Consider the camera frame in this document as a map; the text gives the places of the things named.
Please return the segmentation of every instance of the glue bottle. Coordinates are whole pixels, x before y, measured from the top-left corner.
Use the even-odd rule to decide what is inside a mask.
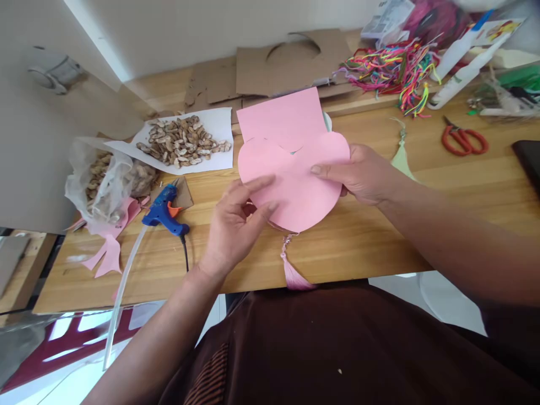
[[[510,37],[511,33],[503,34],[499,40],[491,45],[485,52],[476,56],[467,66],[462,67],[451,79],[439,90],[428,102],[428,108],[438,110],[444,106],[453,96],[458,94],[463,87],[468,85],[480,73],[487,62],[491,60],[493,54]]]
[[[480,31],[480,28],[482,28],[482,25],[484,25],[484,23],[488,20],[492,12],[493,10],[489,10],[487,13],[485,13],[482,18],[463,35],[463,37],[454,41],[452,45],[450,45],[443,57],[440,59],[439,65],[435,71],[429,75],[431,80],[438,82],[438,78],[444,78],[450,69],[456,66],[456,63],[458,63],[461,58],[465,56],[465,54],[473,46],[473,41],[479,34],[478,31]]]

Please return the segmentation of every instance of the white wall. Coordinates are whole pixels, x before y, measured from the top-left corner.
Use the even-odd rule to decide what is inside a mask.
[[[523,0],[505,7],[501,18],[527,18],[514,35],[503,45],[540,55],[540,1]]]
[[[286,33],[364,26],[373,0],[65,0],[83,8],[122,65],[123,80],[234,55]]]
[[[62,0],[0,2],[0,226],[61,233],[74,207],[64,197],[68,149],[77,125],[25,72],[23,54],[40,44],[66,52],[118,88],[120,82]]]

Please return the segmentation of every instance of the glue gun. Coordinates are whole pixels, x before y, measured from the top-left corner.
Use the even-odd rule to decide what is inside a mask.
[[[169,212],[170,203],[174,201],[178,192],[176,189],[177,183],[178,179],[165,186],[152,203],[148,214],[142,218],[142,223],[148,226],[157,226],[161,223],[170,233],[179,236],[183,242],[184,236],[190,231],[190,227],[187,224],[178,223]]]

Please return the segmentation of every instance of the black notebook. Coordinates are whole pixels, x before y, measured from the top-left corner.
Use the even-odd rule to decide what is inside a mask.
[[[540,141],[517,141],[512,149],[540,197]]]

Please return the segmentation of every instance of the scissors handle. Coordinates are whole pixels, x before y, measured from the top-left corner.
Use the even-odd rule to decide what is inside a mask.
[[[461,137],[465,138],[466,136],[470,136],[472,138],[475,138],[480,143],[480,149],[475,148],[469,140],[467,142],[469,143],[471,147],[471,152],[475,155],[481,155],[486,153],[489,150],[489,144],[486,139],[479,134],[478,132],[472,130],[472,129],[460,129]]]
[[[452,137],[462,147],[462,150],[454,148],[449,142],[449,137]],[[481,148],[477,149],[473,147],[469,141],[469,137],[475,138],[480,142]],[[470,154],[481,155],[489,149],[488,141],[478,132],[471,129],[456,128],[452,125],[446,127],[441,141],[450,153],[457,156],[467,156]]]

